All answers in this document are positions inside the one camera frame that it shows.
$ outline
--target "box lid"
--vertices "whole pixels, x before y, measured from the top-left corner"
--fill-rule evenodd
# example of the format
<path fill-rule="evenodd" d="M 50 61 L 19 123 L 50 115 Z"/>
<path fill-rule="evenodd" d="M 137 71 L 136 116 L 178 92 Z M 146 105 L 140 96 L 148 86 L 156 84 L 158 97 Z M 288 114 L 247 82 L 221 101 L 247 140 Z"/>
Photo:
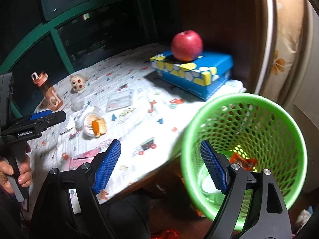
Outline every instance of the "box lid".
<path fill-rule="evenodd" d="M 194 83 L 208 86 L 212 81 L 218 79 L 233 66 L 232 56 L 229 54 L 203 51 L 203 53 L 192 62 L 181 62 L 176 60 L 170 50 L 156 55 L 150 59 L 152 66 L 161 71 L 169 72 L 175 76 L 188 80 L 188 75 Z"/>

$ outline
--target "blue box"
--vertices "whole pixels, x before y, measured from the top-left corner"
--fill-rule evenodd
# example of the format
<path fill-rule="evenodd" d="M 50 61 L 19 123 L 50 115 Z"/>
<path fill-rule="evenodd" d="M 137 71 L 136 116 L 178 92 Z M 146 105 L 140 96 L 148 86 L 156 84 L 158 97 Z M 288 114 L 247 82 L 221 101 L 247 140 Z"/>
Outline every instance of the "blue box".
<path fill-rule="evenodd" d="M 157 74 L 190 93 L 207 101 L 230 77 L 232 56 L 204 51 L 192 62 L 176 60 L 170 50 L 150 59 Z"/>

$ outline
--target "bottle cap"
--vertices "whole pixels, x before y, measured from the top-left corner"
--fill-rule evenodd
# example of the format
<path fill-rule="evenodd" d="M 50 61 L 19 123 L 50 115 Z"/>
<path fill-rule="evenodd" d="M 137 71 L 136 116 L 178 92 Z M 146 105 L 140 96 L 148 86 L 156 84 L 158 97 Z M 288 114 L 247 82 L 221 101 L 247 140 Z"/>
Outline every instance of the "bottle cap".
<path fill-rule="evenodd" d="M 45 72 L 41 72 L 39 75 L 36 72 L 34 72 L 31 75 L 31 78 L 33 83 L 37 85 L 38 87 L 40 87 L 46 82 L 46 80 L 48 79 L 48 75 Z"/>

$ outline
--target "green plastic basket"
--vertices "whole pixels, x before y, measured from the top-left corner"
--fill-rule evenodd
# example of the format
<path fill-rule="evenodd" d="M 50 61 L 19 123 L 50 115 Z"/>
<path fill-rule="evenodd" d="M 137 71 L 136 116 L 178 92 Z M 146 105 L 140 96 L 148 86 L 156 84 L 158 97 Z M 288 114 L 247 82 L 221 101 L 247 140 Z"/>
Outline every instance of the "green plastic basket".
<path fill-rule="evenodd" d="M 287 209 L 297 199 L 305 181 L 307 150 L 293 118 L 276 103 L 253 94 L 229 94 L 206 104 L 189 124 L 182 145 L 181 170 L 196 207 L 213 220 L 223 195 L 207 194 L 201 182 L 209 175 L 200 156 L 200 143 L 230 157 L 234 152 L 258 160 L 255 171 L 270 169 Z M 246 191 L 235 230 L 242 230 L 251 191 Z"/>

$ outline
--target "basket mesh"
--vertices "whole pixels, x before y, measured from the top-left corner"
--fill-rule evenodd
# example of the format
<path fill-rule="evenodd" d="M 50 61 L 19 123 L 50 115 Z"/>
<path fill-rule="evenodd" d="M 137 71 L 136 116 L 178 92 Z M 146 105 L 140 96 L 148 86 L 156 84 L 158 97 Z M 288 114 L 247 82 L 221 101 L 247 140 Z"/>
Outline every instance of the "basket mesh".
<path fill-rule="evenodd" d="M 296 141 L 281 117 L 269 109 L 247 103 L 214 108 L 210 115 L 201 119 L 197 137 L 193 139 L 194 153 L 190 157 L 194 173 L 204 164 L 199 148 L 207 139 L 217 152 L 234 151 L 242 157 L 257 159 L 255 170 L 270 169 L 285 198 L 295 182 L 298 157 Z M 246 191 L 239 218 L 246 218 L 250 196 L 251 191 Z"/>

